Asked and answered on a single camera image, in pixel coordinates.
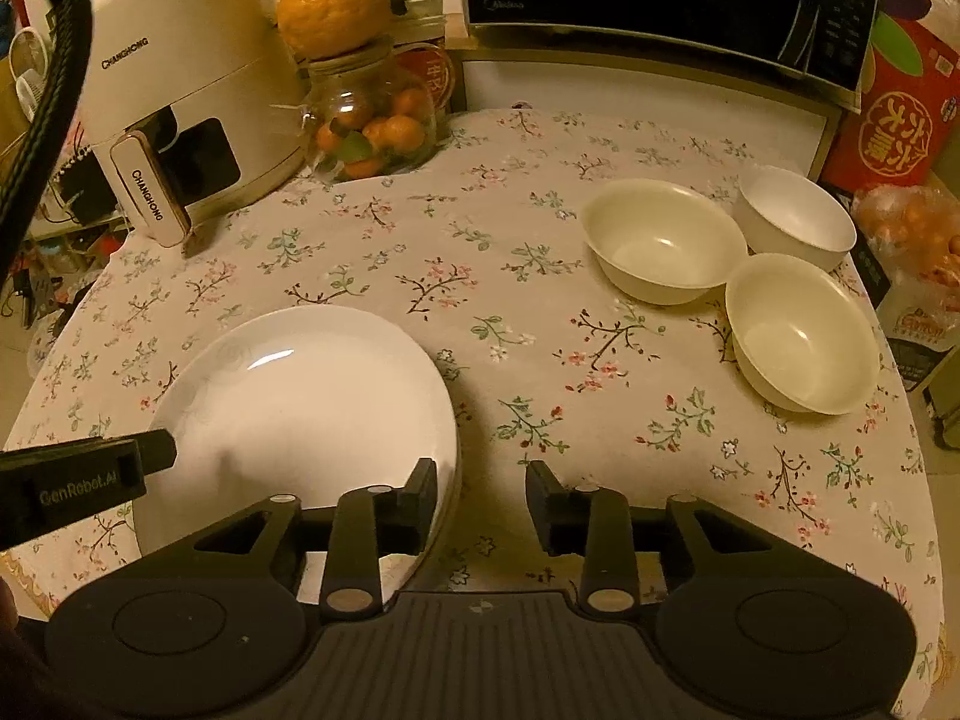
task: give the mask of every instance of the tangerine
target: tangerine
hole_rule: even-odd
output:
[[[390,148],[390,143],[387,143],[387,139],[383,135],[383,125],[387,122],[387,119],[382,116],[378,116],[376,119],[371,119],[366,127],[363,128],[364,137],[370,141],[370,145],[376,151],[383,151],[384,148]]]
[[[390,0],[277,1],[280,35],[306,59],[358,49],[383,33],[391,20]]]
[[[426,119],[433,108],[430,98],[422,89],[404,89],[392,102],[394,116],[410,116],[414,119]]]
[[[371,178],[381,170],[383,170],[383,157],[373,156],[370,159],[348,162],[344,165],[343,175],[347,178]]]
[[[400,154],[412,154],[426,140],[424,126],[416,119],[405,115],[387,119],[383,122],[380,133],[384,140]]]
[[[325,154],[332,154],[334,151],[337,151],[340,143],[344,141],[342,137],[330,129],[329,122],[317,130],[315,137],[317,139],[317,146],[319,146],[320,151],[323,151]]]

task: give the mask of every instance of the white plate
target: white plate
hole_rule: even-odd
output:
[[[440,373],[386,319],[340,306],[266,314],[208,346],[160,402],[152,428],[176,464],[133,504],[143,554],[275,493],[305,508],[348,490],[401,487],[421,457],[437,463],[431,535],[455,500],[457,432]],[[299,600],[320,594],[325,555],[309,555]],[[380,561],[384,600],[418,560]]]

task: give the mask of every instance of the white bowl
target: white bowl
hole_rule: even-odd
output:
[[[611,181],[582,214],[587,243],[613,284],[673,306],[718,287],[747,258],[736,223],[696,191],[649,178]]]
[[[856,243],[853,220],[828,191],[782,167],[744,170],[733,205],[750,248],[790,254],[832,271]]]
[[[870,323],[816,266],[751,257],[727,282],[727,316],[740,370],[775,406],[836,415],[870,400],[880,373]]]

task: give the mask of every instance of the glass jar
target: glass jar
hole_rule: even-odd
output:
[[[397,65],[392,40],[310,62],[304,100],[306,157],[325,181],[410,170],[437,146],[433,103],[424,81]]]

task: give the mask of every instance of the table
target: table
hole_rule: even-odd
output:
[[[301,175],[203,225],[184,252],[134,233],[53,347],[8,448],[146,429],[184,366],[252,317],[305,303],[373,311],[436,362],[460,430],[462,497],[422,576],[470,590],[576,578],[581,559],[536,544],[531,459],[634,505],[689,490],[895,595],[919,642],[896,712],[915,716],[936,667],[940,559],[880,332],[880,384],[862,409],[783,413],[739,374],[721,290],[678,308],[634,303],[583,243],[577,214],[604,181],[665,178],[728,208],[749,160],[781,162],[762,143],[656,122],[484,111],[453,119],[446,147],[409,175],[332,187]],[[834,277],[866,305],[849,261]],[[126,505],[7,562],[50,611],[138,554]]]

